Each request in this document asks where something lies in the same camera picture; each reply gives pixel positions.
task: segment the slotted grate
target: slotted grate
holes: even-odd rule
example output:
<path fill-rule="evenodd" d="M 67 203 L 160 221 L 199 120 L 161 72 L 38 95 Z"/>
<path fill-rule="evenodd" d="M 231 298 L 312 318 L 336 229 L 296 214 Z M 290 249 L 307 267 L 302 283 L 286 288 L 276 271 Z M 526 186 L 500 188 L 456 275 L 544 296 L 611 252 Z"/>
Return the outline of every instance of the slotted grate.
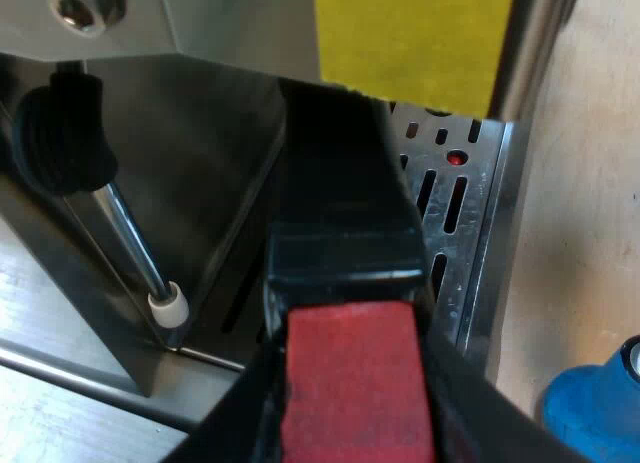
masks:
<path fill-rule="evenodd" d="M 389 111 L 433 259 L 434 324 L 455 342 L 505 125 L 401 103 Z"/>
<path fill-rule="evenodd" d="M 455 341 L 504 124 L 438 116 L 405 104 L 395 105 L 391 120 L 398 164 L 422 215 L 432 258 L 435 324 Z M 272 179 L 185 341 L 181 351 L 186 354 L 241 369 L 264 336 L 261 262 L 266 215 L 273 206 Z"/>

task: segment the chrome rod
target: chrome rod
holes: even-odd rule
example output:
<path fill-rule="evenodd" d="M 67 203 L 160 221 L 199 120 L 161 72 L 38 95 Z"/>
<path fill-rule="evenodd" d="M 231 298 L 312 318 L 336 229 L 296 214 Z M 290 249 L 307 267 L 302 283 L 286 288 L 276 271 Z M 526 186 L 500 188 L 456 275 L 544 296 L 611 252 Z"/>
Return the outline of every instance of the chrome rod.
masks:
<path fill-rule="evenodd" d="M 118 235 L 118 239 L 131 257 L 139 274 L 147 283 L 151 296 L 158 302 L 169 299 L 171 296 L 169 285 L 156 266 L 151 250 L 115 182 L 108 183 L 94 191 L 92 195 Z"/>

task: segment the blue object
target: blue object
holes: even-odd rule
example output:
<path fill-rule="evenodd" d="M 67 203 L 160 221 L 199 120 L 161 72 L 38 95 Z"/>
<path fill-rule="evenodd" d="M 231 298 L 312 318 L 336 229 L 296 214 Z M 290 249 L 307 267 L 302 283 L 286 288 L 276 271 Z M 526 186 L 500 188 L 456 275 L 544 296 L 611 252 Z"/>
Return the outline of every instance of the blue object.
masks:
<path fill-rule="evenodd" d="M 640 335 L 604 366 L 560 374 L 543 400 L 547 430 L 592 461 L 640 462 L 639 350 Z"/>

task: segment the yellow label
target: yellow label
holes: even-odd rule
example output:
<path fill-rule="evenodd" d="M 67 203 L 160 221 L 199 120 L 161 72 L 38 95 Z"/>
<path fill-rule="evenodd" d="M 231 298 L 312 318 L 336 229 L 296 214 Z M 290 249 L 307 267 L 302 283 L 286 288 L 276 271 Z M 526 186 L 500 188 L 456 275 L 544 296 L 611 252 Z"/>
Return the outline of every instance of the yellow label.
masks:
<path fill-rule="evenodd" d="M 485 116 L 511 0 L 315 0 L 320 73 L 366 95 Z"/>

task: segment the wooden surface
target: wooden surface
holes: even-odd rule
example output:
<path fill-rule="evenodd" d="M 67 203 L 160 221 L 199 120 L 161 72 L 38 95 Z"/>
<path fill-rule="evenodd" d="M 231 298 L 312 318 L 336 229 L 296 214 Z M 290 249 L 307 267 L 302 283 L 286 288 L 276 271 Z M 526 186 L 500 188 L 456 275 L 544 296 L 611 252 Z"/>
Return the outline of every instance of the wooden surface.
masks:
<path fill-rule="evenodd" d="M 640 333 L 640 0 L 578 0 L 531 138 L 497 384 L 533 415 Z"/>

